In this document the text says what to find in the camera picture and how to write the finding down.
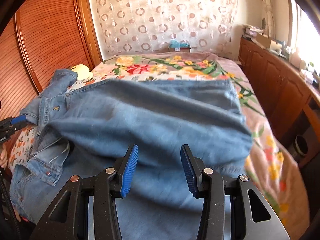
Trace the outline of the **person's left hand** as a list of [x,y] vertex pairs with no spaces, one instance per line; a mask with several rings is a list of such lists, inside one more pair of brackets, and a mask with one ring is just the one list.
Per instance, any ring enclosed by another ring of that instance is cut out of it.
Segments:
[[8,165],[8,153],[6,149],[2,149],[0,158],[0,167],[5,169]]

